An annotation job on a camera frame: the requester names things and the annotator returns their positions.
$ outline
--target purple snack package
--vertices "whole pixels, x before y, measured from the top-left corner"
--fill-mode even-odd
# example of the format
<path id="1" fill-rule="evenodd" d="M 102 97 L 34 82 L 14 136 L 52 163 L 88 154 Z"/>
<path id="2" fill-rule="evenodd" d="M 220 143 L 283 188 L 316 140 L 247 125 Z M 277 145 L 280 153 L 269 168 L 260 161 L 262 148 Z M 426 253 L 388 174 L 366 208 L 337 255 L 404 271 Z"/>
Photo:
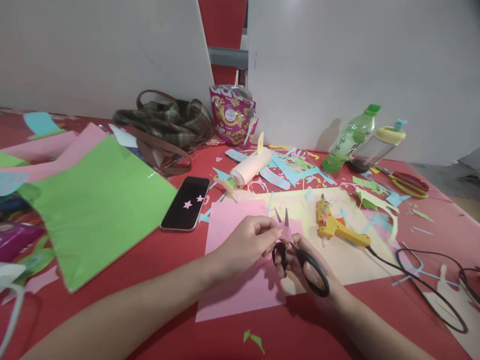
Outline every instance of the purple snack package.
<path id="1" fill-rule="evenodd" d="M 252 95 L 241 85 L 214 85 L 210 87 L 210 95 L 218 137 L 226 143 L 249 148 L 258 122 Z"/>
<path id="2" fill-rule="evenodd" d="M 44 231 L 37 226 L 19 222 L 0 222 L 0 262 L 11 262 Z"/>

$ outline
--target snack bag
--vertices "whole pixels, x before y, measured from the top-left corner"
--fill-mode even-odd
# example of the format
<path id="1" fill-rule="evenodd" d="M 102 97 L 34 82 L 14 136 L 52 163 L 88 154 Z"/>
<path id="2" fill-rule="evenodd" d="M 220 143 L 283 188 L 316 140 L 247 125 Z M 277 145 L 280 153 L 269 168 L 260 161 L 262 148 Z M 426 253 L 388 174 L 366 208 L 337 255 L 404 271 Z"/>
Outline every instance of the snack bag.
<path id="1" fill-rule="evenodd" d="M 249 148 L 258 122 L 250 92 L 241 85 L 214 85 L 210 87 L 210 96 L 218 137 L 226 143 Z"/>

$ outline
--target plaid bag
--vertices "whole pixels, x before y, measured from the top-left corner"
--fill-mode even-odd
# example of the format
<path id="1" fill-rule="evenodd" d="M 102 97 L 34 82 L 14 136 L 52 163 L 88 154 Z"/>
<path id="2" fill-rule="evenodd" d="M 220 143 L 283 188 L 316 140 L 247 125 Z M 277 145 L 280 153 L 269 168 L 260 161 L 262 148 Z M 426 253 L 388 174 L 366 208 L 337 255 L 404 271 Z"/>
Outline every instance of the plaid bag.
<path id="1" fill-rule="evenodd" d="M 149 101 L 143 104 L 141 97 L 145 93 L 154 93 L 169 99 L 168 103 Z M 192 167 L 191 159 L 187 167 L 161 167 L 152 152 L 158 151 L 164 156 L 179 154 L 190 156 L 186 151 L 196 148 L 213 135 L 213 120 L 207 108 L 198 99 L 192 101 L 177 100 L 157 90 L 142 91 L 136 98 L 137 110 L 117 110 L 113 115 L 116 124 L 133 127 L 138 149 L 150 166 L 159 168 L 169 175 L 186 173 Z"/>

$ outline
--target hand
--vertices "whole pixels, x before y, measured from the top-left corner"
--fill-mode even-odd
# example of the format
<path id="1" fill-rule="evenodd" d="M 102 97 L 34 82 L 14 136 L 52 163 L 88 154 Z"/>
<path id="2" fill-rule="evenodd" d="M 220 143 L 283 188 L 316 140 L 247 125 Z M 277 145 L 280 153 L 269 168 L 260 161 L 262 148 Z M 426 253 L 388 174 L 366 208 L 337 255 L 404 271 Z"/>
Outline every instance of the hand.
<path id="1" fill-rule="evenodd" d="M 330 294 L 327 297 L 320 297 L 316 295 L 307 283 L 305 277 L 315 284 L 320 289 L 324 288 L 324 283 L 318 272 L 311 266 L 308 262 L 305 262 L 303 269 L 300 266 L 300 263 L 295 256 L 295 250 L 290 247 L 286 251 L 286 261 L 288 263 L 286 269 L 292 271 L 293 274 L 298 278 L 303 288 L 308 294 L 313 298 L 316 305 L 328 314 L 337 315 L 342 311 L 346 306 L 349 305 L 353 296 L 344 288 L 344 286 L 338 281 L 334 275 L 329 264 L 325 258 L 315 249 L 312 244 L 305 238 L 303 235 L 296 233 L 292 235 L 293 242 L 298 246 L 299 249 L 305 250 L 307 253 L 312 255 L 315 260 L 317 260 L 320 265 L 323 273 L 328 279 L 328 284 L 330 286 Z M 282 257 L 279 253 L 275 254 L 275 264 L 278 271 L 278 276 L 280 278 L 285 278 L 287 273 L 284 271 L 282 264 Z"/>
<path id="2" fill-rule="evenodd" d="M 246 216 L 214 253 L 230 277 L 251 267 L 266 250 L 273 249 L 282 227 L 267 216 Z"/>

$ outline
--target yellow glue gun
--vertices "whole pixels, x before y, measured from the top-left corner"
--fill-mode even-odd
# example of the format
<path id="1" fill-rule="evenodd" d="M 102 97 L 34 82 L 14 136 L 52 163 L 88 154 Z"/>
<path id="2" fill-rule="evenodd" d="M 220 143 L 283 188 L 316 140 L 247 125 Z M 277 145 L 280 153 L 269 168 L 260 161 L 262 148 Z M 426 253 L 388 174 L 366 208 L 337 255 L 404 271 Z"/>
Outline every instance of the yellow glue gun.
<path id="1" fill-rule="evenodd" d="M 318 236 L 323 247 L 325 247 L 326 239 L 330 240 L 334 235 L 364 248 L 372 243 L 372 239 L 367 234 L 356 233 L 334 218 L 330 212 L 330 206 L 322 194 L 321 200 L 316 204 L 316 222 L 318 224 Z"/>

